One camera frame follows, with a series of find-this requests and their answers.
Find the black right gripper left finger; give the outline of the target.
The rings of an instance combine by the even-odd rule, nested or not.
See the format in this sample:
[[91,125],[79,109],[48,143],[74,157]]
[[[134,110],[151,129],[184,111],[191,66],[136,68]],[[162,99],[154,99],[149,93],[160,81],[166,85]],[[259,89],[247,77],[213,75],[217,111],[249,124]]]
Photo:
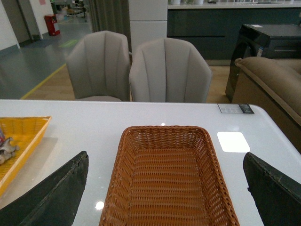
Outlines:
[[80,152],[0,210],[2,226],[71,226],[85,190],[88,154]]

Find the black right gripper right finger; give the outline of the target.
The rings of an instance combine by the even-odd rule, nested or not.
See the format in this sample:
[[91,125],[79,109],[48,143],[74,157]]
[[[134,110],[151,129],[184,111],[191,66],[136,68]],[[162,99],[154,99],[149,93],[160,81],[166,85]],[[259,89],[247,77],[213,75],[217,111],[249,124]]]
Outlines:
[[248,191],[265,226],[301,224],[301,185],[251,152],[243,170]]

